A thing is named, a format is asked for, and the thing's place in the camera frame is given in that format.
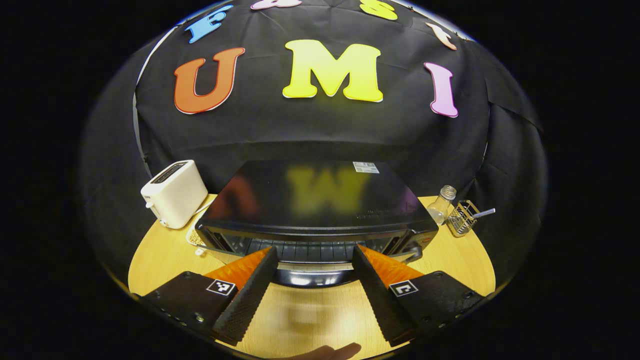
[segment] metal utensil holder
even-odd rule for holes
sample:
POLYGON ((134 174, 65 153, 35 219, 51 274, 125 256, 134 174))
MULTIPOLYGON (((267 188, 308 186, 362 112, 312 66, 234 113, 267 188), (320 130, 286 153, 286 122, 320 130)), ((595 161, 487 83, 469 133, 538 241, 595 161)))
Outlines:
POLYGON ((460 238, 466 235, 476 224, 474 215, 480 211, 470 200, 460 200, 455 209, 447 217, 447 226, 453 236, 460 238))

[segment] yellow letter m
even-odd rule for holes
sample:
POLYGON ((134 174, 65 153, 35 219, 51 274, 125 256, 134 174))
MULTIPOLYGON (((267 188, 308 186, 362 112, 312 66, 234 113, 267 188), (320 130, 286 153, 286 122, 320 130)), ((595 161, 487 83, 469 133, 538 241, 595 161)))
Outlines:
POLYGON ((349 74, 349 86, 344 88, 344 96, 354 100, 382 101, 376 74, 376 58, 380 56, 380 50, 375 47, 352 44, 338 60, 317 40, 294 40, 286 43, 285 47, 293 51, 293 66, 291 84, 282 89, 284 97, 315 96, 317 88, 311 85, 313 70, 329 96, 338 92, 349 74))

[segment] toaster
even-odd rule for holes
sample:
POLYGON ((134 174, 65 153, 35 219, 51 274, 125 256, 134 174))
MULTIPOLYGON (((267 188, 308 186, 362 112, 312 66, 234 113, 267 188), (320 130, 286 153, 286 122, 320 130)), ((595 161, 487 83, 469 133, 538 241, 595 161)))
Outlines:
POLYGON ((178 161, 151 179, 140 194, 160 224, 184 227, 207 197, 207 188, 193 160, 178 161))

